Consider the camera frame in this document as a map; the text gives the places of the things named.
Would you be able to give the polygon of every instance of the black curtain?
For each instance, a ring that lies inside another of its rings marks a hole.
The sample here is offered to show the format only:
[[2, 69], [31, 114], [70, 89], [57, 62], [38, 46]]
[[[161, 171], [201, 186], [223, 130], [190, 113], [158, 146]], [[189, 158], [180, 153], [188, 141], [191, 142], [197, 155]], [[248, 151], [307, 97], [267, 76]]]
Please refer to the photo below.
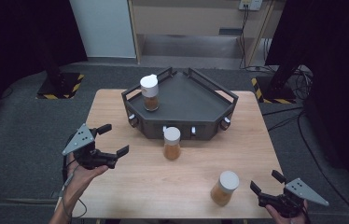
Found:
[[[305, 20], [313, 26], [304, 29]], [[294, 45], [299, 35], [308, 38]], [[349, 2], [287, 0], [266, 64], [282, 64], [291, 49], [314, 74], [308, 117], [323, 149], [333, 148], [349, 171]]]
[[0, 0], [0, 98], [14, 81], [45, 70], [14, 7], [26, 12], [57, 65], [87, 60], [68, 0]]

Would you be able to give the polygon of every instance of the jar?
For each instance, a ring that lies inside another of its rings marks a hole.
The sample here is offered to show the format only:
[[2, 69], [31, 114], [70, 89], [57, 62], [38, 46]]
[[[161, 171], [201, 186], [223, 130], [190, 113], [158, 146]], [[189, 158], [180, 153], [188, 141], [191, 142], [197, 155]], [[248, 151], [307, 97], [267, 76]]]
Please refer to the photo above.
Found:
[[239, 177], [232, 171], [224, 171], [220, 178], [210, 191], [213, 201], [220, 206], [225, 206], [229, 201], [232, 193], [239, 186]]
[[175, 127], [165, 129], [163, 156], [168, 160], [175, 160], [180, 156], [180, 131]]
[[157, 76], [152, 74], [150, 76], [140, 79], [140, 86], [142, 89], [143, 101], [145, 109], [148, 111], [154, 111], [158, 109], [158, 80]]

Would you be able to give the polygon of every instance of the hexagonal tray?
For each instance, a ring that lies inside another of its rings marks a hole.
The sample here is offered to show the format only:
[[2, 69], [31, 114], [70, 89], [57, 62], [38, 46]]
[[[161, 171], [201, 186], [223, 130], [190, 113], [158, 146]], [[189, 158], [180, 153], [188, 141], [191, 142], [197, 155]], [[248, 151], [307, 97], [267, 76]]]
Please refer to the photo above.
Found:
[[[161, 139], [167, 127], [176, 127], [181, 139], [209, 140], [218, 127], [227, 130], [238, 96], [195, 69], [173, 72], [169, 67], [157, 74], [160, 106], [155, 111], [144, 108], [140, 85], [122, 93], [129, 123], [146, 138]], [[128, 99], [128, 95], [139, 91]], [[216, 91], [232, 98], [227, 100]]]

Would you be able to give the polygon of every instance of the white jar lid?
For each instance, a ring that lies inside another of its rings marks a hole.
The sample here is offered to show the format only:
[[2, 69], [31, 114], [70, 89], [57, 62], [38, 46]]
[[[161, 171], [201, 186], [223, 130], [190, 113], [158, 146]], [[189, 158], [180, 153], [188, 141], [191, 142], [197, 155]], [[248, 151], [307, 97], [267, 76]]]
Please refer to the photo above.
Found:
[[142, 94], [145, 97], [154, 97], [158, 94], [158, 79], [157, 75], [151, 74], [140, 79]]
[[174, 146], [180, 142], [180, 130], [176, 127], [165, 129], [163, 136], [165, 137], [165, 144]]
[[239, 187], [239, 177], [233, 171], [224, 171], [218, 181], [221, 189], [226, 193], [232, 193]]

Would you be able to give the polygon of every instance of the white wall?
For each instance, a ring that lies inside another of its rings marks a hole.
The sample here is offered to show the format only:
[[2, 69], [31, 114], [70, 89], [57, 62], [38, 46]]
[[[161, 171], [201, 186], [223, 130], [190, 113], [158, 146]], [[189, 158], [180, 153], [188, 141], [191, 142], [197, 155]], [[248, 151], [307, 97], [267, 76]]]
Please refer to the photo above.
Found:
[[70, 0], [88, 57], [136, 58], [126, 0]]

